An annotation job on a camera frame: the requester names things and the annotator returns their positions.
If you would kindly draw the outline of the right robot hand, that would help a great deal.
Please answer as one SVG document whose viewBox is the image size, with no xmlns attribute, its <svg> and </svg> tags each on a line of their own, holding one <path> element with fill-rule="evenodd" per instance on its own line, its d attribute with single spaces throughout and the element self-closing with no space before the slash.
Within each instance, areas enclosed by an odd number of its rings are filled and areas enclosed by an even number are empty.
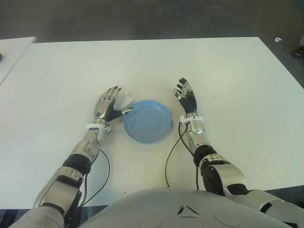
<svg viewBox="0 0 304 228">
<path fill-rule="evenodd" d="M 179 79 L 177 88 L 173 89 L 173 93 L 183 107 L 185 114 L 197 113 L 197 101 L 194 92 L 185 78 Z"/>
</svg>

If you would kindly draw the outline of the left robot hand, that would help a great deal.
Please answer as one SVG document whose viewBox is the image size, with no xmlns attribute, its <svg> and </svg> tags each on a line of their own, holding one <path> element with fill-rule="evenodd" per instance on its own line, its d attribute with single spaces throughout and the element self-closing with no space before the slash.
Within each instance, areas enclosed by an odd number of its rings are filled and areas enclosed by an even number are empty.
<svg viewBox="0 0 304 228">
<path fill-rule="evenodd" d="M 97 120 L 104 120 L 106 122 L 110 122 L 116 118 L 128 114 L 133 110 L 133 107 L 127 107 L 122 110 L 114 109 L 116 97 L 118 96 L 121 89 L 121 87 L 114 86 L 106 90 L 102 95 L 100 95 L 94 109 L 95 123 Z"/>
</svg>

